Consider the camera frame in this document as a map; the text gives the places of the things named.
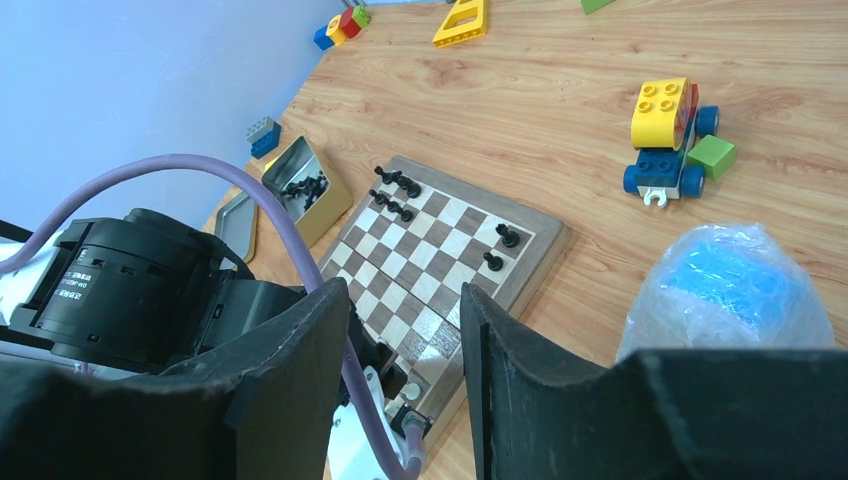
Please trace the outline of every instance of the tabletop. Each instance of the tabletop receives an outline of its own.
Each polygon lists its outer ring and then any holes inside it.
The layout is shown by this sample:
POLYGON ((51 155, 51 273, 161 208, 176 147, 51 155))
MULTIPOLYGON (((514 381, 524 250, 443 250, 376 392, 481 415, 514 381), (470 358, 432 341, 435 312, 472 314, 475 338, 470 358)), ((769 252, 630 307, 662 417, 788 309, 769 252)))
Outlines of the tabletop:
MULTIPOLYGON (((848 344, 848 3, 842 0, 490 0, 489 33, 435 48, 450 5, 373 7, 281 119, 321 148, 358 202, 395 154, 557 216, 572 240, 521 321, 611 365, 651 266, 687 230, 761 222, 813 277, 848 344), (642 82, 688 76, 719 105, 738 161, 703 197, 645 207, 624 193, 642 82)), ((312 248, 318 259, 350 212, 312 248)), ((298 282, 262 215, 251 269, 298 282)), ((423 478, 470 478, 467 405, 423 478)))

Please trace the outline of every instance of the green lego brick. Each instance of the green lego brick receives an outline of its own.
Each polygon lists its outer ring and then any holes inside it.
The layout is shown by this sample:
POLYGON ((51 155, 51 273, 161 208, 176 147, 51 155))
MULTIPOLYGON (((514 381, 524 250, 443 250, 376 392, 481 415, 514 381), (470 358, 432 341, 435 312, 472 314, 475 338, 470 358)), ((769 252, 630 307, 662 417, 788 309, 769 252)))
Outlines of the green lego brick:
POLYGON ((690 164, 704 167, 707 178, 718 180, 736 163, 736 145, 707 135, 689 151, 687 156, 690 164))
POLYGON ((371 23, 371 14, 368 13, 368 10, 365 10, 364 5, 357 5, 356 8, 353 9, 353 21, 359 25, 360 28, 365 28, 369 23, 371 23))
POLYGON ((589 15, 590 13, 606 7, 614 1, 615 0, 580 0, 580 4, 583 5, 583 13, 589 15))

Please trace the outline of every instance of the yellow lego brick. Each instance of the yellow lego brick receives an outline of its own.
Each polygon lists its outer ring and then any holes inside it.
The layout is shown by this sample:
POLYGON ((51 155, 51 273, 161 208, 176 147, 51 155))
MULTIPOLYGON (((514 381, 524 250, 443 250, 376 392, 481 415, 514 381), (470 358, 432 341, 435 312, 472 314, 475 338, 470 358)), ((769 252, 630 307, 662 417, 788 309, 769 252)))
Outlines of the yellow lego brick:
POLYGON ((336 15, 330 20, 330 23, 327 24, 327 36, 333 40, 333 43, 336 45, 341 45, 347 40, 347 35, 339 28, 339 24, 342 23, 342 16, 336 15))
POLYGON ((433 45, 446 47, 485 35, 488 30, 486 0, 457 0, 433 36, 433 45))
POLYGON ((633 148, 678 150, 686 134, 691 90, 686 77, 643 83, 630 122, 633 148))

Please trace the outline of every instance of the clear plastic bag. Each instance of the clear plastic bag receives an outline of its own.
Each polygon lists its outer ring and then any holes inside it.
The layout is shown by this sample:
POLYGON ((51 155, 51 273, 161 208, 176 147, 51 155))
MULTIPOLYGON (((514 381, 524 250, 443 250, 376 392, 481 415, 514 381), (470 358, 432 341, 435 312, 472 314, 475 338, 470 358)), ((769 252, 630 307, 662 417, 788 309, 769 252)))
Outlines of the clear plastic bag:
POLYGON ((705 225, 666 250, 627 313, 616 361, 638 348, 829 348, 813 281, 762 225, 705 225))

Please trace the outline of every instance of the blue wall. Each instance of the blue wall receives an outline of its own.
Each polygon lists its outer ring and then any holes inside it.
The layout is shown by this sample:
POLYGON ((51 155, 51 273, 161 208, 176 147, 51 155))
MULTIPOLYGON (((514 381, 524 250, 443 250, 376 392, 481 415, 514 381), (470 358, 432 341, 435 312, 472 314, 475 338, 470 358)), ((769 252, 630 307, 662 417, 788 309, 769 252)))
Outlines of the blue wall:
MULTIPOLYGON (((278 117, 321 58, 338 0, 0 4, 0 218, 33 228, 84 182, 172 152, 243 166, 249 124, 278 117)), ((76 218, 152 208, 200 226, 228 185, 163 172, 76 218)))

